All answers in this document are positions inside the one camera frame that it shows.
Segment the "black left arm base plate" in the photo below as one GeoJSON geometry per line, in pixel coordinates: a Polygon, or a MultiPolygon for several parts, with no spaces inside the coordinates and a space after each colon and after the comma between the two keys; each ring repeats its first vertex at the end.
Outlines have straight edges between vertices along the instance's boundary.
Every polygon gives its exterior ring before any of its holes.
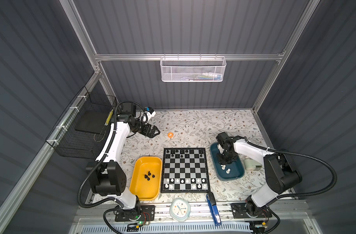
{"type": "Polygon", "coordinates": [[[153,221],[155,217],[155,205],[141,205],[131,210],[119,209],[114,211],[116,222],[127,221],[153,221]]]}

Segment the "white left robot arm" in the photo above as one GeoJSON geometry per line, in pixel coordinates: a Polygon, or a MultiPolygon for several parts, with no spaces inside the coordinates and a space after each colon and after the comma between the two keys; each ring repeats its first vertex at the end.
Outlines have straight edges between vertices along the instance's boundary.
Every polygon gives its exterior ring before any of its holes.
{"type": "Polygon", "coordinates": [[[154,138],[160,134],[156,126],[149,121],[156,112],[152,107],[143,108],[134,101],[122,101],[110,111],[105,126],[109,126],[109,135],[105,145],[94,162],[87,165],[87,177],[77,193],[77,202],[82,208],[93,208],[108,201],[116,202],[121,209],[136,210],[140,205],[139,198],[126,186],[126,175],[119,164],[126,139],[132,134],[141,134],[154,138]],[[87,204],[82,201],[82,191],[89,183],[94,194],[102,200],[87,204]]]}

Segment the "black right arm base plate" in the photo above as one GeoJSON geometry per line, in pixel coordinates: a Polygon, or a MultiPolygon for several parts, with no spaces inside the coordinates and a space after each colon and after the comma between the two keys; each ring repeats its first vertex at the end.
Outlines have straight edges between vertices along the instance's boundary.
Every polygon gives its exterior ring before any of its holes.
{"type": "Polygon", "coordinates": [[[257,207],[252,203],[231,203],[231,211],[234,218],[270,218],[272,214],[267,207],[257,207]]]}

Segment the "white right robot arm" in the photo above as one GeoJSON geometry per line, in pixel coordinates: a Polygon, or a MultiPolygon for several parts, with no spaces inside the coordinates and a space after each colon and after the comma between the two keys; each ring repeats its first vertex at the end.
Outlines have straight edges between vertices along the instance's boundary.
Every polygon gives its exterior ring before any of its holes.
{"type": "Polygon", "coordinates": [[[278,200],[277,196],[302,181],[302,176],[291,156],[251,143],[246,137],[217,135],[217,154],[220,164],[234,162],[240,154],[258,162],[264,168],[266,183],[246,199],[249,210],[261,209],[278,200]]]}

